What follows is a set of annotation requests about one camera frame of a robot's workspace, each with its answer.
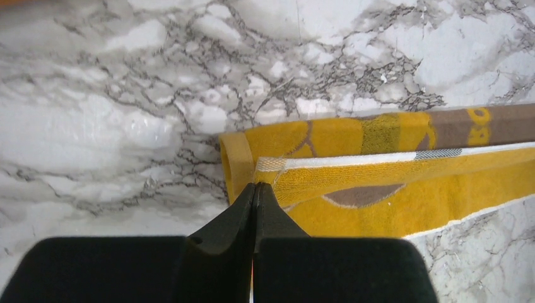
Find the gray marble vein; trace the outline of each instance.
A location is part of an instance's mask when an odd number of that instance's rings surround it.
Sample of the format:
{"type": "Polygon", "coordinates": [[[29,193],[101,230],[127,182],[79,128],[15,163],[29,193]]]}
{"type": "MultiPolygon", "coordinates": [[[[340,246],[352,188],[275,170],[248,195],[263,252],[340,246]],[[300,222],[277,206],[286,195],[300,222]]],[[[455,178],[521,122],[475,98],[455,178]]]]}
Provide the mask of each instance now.
{"type": "MultiPolygon", "coordinates": [[[[2,8],[0,285],[44,237],[187,234],[219,214],[227,197],[218,133],[533,102],[534,22],[534,1],[509,0],[64,0],[2,8]]],[[[466,243],[479,243],[473,235],[484,229],[509,237],[486,218],[474,219],[466,243]]],[[[533,222],[520,226],[529,238],[533,222]]],[[[510,247],[504,256],[532,256],[527,244],[510,247]]],[[[465,284],[443,284],[446,271],[433,271],[437,257],[426,260],[444,302],[524,298],[504,297],[517,288],[457,291],[465,284]]],[[[463,268],[470,267],[458,263],[456,273],[484,289],[498,281],[463,268]]],[[[533,281],[526,274],[515,285],[532,289],[533,281]]]]}

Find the yellow towel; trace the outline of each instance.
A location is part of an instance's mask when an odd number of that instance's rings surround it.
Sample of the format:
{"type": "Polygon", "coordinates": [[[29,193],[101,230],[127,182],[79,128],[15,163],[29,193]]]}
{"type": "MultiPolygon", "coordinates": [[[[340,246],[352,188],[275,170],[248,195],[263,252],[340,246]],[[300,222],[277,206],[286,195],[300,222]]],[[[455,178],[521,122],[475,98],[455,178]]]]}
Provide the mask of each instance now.
{"type": "Polygon", "coordinates": [[[535,104],[334,118],[220,136],[248,182],[318,236],[402,237],[535,193],[535,104]]]}

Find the marble countertop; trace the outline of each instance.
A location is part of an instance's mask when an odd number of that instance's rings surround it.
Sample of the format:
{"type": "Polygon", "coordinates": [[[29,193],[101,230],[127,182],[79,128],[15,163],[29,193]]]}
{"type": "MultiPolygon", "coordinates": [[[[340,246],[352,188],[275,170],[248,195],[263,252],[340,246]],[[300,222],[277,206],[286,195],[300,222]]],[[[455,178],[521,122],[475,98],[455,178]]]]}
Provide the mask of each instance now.
{"type": "MultiPolygon", "coordinates": [[[[46,237],[204,225],[227,204],[218,133],[535,102],[534,23],[533,0],[3,8],[0,289],[46,237]]],[[[411,239],[441,302],[535,297],[534,200],[411,239]]]]}

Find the towel fold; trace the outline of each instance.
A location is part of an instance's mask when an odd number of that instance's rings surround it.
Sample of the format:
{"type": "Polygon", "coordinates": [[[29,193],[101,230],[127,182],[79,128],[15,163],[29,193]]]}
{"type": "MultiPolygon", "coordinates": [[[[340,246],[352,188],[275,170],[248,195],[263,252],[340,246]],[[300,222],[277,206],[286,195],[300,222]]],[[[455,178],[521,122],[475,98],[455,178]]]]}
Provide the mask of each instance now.
{"type": "Polygon", "coordinates": [[[287,122],[220,143],[230,201],[268,182],[310,235],[403,237],[535,193],[535,104],[287,122]]]}

